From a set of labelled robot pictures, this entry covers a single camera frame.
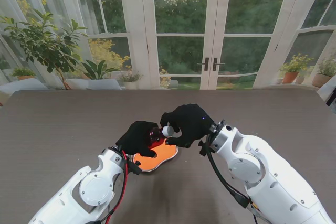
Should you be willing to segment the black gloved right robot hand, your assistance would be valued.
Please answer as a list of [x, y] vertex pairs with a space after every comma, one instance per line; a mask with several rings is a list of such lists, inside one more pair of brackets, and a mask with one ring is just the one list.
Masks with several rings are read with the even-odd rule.
[[172, 112], [163, 113], [160, 124], [171, 126], [175, 133], [181, 132], [179, 137], [170, 137], [168, 145], [189, 148], [195, 140], [211, 134], [215, 122], [198, 104], [184, 104]]

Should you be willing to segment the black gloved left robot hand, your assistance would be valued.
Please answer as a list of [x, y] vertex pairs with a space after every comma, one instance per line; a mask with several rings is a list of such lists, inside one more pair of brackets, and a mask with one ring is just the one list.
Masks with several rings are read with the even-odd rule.
[[141, 156], [154, 158], [156, 152], [149, 147], [151, 146], [150, 132], [155, 127], [158, 125], [154, 122], [135, 121], [116, 142], [116, 146], [128, 155], [139, 153]]

